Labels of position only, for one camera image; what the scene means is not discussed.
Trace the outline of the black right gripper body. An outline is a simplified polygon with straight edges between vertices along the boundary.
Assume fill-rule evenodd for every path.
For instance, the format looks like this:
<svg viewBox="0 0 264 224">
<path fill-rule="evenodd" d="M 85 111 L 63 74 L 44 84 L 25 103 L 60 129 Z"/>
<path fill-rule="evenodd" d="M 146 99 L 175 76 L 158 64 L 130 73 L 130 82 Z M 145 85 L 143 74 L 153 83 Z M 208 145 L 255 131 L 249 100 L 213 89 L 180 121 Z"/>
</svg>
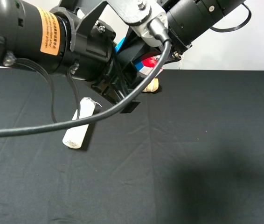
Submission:
<svg viewBox="0 0 264 224">
<path fill-rule="evenodd" d="M 168 58 L 166 59 L 166 62 L 164 64 L 169 64 L 169 63 L 173 63 L 173 62 L 181 62 L 182 61 L 182 55 L 184 52 L 186 52 L 192 45 L 185 45 L 178 37 L 177 35 L 174 33 L 173 30 L 169 30 L 169 36 L 172 40 L 172 46 L 171 46 L 171 50 L 170 53 L 168 55 Z M 136 35 L 136 33 L 129 28 L 127 31 L 127 34 L 124 38 L 127 38 L 126 40 L 128 41 L 127 46 L 130 45 L 130 41 L 133 41 L 135 38 L 137 40 L 140 40 L 141 42 L 143 42 L 144 44 L 146 44 L 142 38 L 138 37 Z M 160 56 L 162 54 L 162 52 L 164 51 L 164 46 L 160 45 L 158 47 L 151 47 L 150 48 L 155 48 L 160 52 Z M 126 73 L 124 72 L 124 69 L 122 68 L 123 74 L 125 75 L 125 79 L 127 82 L 127 86 L 128 86 L 128 90 L 132 91 L 133 89 L 135 89 L 135 87 L 137 87 L 145 77 L 141 77 L 138 75 L 138 73 L 136 71 L 133 71 L 132 73 Z"/>
</svg>

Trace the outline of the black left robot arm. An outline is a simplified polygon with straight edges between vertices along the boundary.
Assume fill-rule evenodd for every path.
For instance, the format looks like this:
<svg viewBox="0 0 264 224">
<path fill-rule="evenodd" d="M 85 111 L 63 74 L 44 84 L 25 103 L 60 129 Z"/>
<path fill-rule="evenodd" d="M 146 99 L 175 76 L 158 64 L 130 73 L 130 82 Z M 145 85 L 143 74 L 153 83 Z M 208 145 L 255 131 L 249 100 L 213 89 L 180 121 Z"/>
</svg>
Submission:
<svg viewBox="0 0 264 224">
<path fill-rule="evenodd" d="M 22 0 L 0 0 L 0 66 L 32 70 L 53 89 L 51 75 L 67 78 L 75 98 L 75 79 L 112 104 L 135 89 L 141 77 L 133 65 L 135 44 L 126 57 L 116 50 L 114 30 L 99 19 L 106 2 L 83 18 L 76 0 L 63 0 L 50 11 Z"/>
</svg>

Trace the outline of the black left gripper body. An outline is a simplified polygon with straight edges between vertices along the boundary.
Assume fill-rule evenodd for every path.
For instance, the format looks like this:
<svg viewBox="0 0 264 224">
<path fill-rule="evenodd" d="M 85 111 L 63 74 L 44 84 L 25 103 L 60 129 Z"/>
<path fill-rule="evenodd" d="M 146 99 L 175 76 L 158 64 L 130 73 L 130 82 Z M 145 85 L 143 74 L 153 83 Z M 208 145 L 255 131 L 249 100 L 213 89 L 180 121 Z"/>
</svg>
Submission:
<svg viewBox="0 0 264 224">
<path fill-rule="evenodd" d="M 62 19 L 66 31 L 63 63 L 71 66 L 75 78 L 89 82 L 89 87 L 116 105 L 141 82 L 134 63 L 141 58 L 141 38 L 128 28 L 124 41 L 116 49 L 115 31 L 99 17 L 110 6 L 116 14 L 128 0 L 63 0 Z"/>
</svg>

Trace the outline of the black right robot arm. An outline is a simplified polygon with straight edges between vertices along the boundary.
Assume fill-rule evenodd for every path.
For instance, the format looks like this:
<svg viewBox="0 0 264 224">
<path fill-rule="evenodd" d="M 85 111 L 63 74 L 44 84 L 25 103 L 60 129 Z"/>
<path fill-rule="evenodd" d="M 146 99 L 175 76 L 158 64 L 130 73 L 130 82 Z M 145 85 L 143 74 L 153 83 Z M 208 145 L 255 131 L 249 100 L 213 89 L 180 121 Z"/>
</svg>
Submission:
<svg viewBox="0 0 264 224">
<path fill-rule="evenodd" d="M 144 40 L 151 39 L 147 24 L 154 18 L 165 19 L 172 48 L 166 63 L 180 62 L 183 53 L 208 29 L 226 33 L 245 26 L 251 19 L 232 28 L 215 28 L 214 25 L 229 14 L 242 0 L 139 0 L 137 12 L 151 9 L 149 17 L 138 27 L 132 27 L 117 45 L 121 68 L 119 86 L 124 90 L 134 89 L 156 65 L 163 46 L 151 47 Z"/>
</svg>

